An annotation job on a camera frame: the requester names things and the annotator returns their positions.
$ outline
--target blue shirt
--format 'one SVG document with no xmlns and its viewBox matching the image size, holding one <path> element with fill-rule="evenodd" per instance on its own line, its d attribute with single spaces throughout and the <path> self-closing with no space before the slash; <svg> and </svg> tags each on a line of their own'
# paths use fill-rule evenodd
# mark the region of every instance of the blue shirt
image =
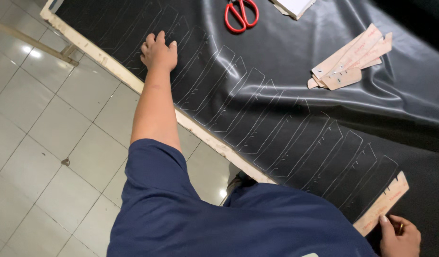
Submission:
<svg viewBox="0 0 439 257">
<path fill-rule="evenodd" d="M 158 141 L 134 142 L 125 172 L 108 257 L 376 256 L 336 207 L 300 190 L 257 183 L 224 207 L 202 201 L 183 155 Z"/>
</svg>

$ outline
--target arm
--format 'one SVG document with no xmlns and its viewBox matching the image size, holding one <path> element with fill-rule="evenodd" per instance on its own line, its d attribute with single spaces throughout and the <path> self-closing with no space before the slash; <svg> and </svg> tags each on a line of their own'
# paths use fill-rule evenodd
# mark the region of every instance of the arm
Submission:
<svg viewBox="0 0 439 257">
<path fill-rule="evenodd" d="M 165 33 L 156 40 L 149 34 L 142 45 L 142 62 L 148 68 L 140 100 L 135 110 L 131 144 L 149 138 L 172 146 L 181 152 L 177 117 L 172 102 L 170 72 L 177 66 L 177 43 L 165 45 Z"/>
</svg>

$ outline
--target hand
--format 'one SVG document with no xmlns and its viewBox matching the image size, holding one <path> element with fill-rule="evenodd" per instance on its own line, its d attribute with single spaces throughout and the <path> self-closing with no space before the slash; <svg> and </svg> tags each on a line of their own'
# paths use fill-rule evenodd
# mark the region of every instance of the hand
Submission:
<svg viewBox="0 0 439 257">
<path fill-rule="evenodd" d="M 165 32 L 161 31 L 156 40 L 154 40 L 154 34 L 151 33 L 146 37 L 146 41 L 142 45 L 143 54 L 140 56 L 140 59 L 146 65 L 148 71 L 157 67 L 171 72 L 177 66 L 177 42 L 173 41 L 167 47 L 164 37 Z"/>
<path fill-rule="evenodd" d="M 391 221 L 386 216 L 380 216 L 380 225 L 383 238 L 380 243 L 382 257 L 417 257 L 419 256 L 419 245 L 421 233 L 415 225 L 408 220 L 390 215 Z M 402 235 L 396 235 L 403 224 Z"/>
</svg>

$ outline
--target cardboard piece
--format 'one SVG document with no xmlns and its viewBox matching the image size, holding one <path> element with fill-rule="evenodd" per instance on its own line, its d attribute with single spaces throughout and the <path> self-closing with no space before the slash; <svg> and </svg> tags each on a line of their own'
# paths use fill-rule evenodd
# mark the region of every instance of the cardboard piece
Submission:
<svg viewBox="0 0 439 257">
<path fill-rule="evenodd" d="M 379 58 L 383 54 L 388 53 L 392 50 L 392 32 L 386 34 L 386 38 L 381 38 L 378 40 L 378 43 L 376 43 L 373 48 L 368 51 L 359 61 L 353 63 L 348 69 L 355 68 L 355 67 L 363 67 L 367 63 L 375 60 L 376 58 Z"/>
<path fill-rule="evenodd" d="M 359 36 L 351 40 L 348 44 L 344 45 L 342 48 L 340 48 L 338 51 L 336 51 L 333 55 L 329 56 L 327 59 L 325 59 L 320 64 L 316 65 L 313 69 L 311 69 L 311 72 L 318 78 L 321 79 L 323 76 L 327 74 L 331 70 L 332 67 L 334 67 L 335 64 L 340 61 L 340 58 L 345 55 L 345 53 L 362 37 L 364 34 L 361 33 Z"/>
<path fill-rule="evenodd" d="M 374 66 L 374 65 L 377 65 L 377 64 L 382 64 L 382 63 L 383 62 L 381 61 L 381 59 L 379 57 L 376 57 L 375 59 L 373 59 L 373 61 L 365 64 L 360 69 L 365 69 L 365 68 L 368 68 L 368 67 L 371 67 L 371 66 Z"/>
<path fill-rule="evenodd" d="M 324 76 L 321 80 L 330 90 L 354 84 L 362 79 L 360 68 L 352 68 L 332 75 Z"/>
<path fill-rule="evenodd" d="M 395 203 L 410 189 L 404 172 L 399 172 L 372 206 L 353 226 L 365 237 L 378 224 L 380 215 L 385 215 Z"/>
<path fill-rule="evenodd" d="M 318 85 L 318 83 L 316 83 L 316 81 L 314 81 L 314 79 L 309 79 L 307 82 L 307 86 L 308 86 L 308 89 L 312 89 L 312 88 L 317 87 L 319 85 Z"/>
<path fill-rule="evenodd" d="M 366 53 L 368 53 L 376 43 L 382 38 L 382 33 L 372 24 L 365 30 L 360 39 L 343 55 L 337 64 L 327 73 L 332 75 L 342 72 L 350 67 L 353 63 L 359 61 Z"/>
</svg>

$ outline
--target navy blue sleeve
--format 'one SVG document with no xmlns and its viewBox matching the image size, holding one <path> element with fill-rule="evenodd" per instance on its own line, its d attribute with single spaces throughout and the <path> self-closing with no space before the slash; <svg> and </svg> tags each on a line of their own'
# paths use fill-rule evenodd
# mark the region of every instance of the navy blue sleeve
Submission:
<svg viewBox="0 0 439 257">
<path fill-rule="evenodd" d="M 157 188 L 200 199 L 189 181 L 184 156 L 153 139 L 140 139 L 129 147 L 123 205 L 141 190 Z"/>
</svg>

